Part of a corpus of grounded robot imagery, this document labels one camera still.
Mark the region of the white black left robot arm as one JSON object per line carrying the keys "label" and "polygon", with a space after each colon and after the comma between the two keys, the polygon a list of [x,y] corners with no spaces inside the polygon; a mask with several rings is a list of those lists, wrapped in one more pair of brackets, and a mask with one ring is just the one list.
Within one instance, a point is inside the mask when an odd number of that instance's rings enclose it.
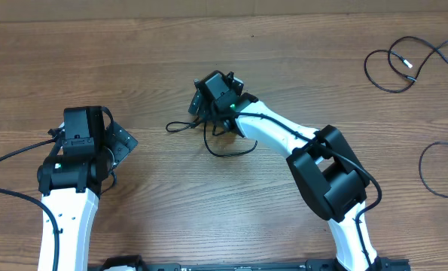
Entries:
{"label": "white black left robot arm", "polygon": [[86,270],[102,183],[137,146],[103,106],[67,108],[50,129],[55,145],[38,167],[44,205],[39,270]]}

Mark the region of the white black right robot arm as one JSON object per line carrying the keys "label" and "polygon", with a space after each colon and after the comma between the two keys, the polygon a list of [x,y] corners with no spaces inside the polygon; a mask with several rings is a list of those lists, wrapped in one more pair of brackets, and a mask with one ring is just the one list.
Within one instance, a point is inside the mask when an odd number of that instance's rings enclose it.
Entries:
{"label": "white black right robot arm", "polygon": [[328,222],[337,248],[337,267],[375,270],[378,255],[370,242],[364,214],[366,188],[373,179],[342,133],[294,123],[244,92],[233,72],[218,70],[194,81],[189,113],[200,123],[255,140],[282,155],[308,207]]}

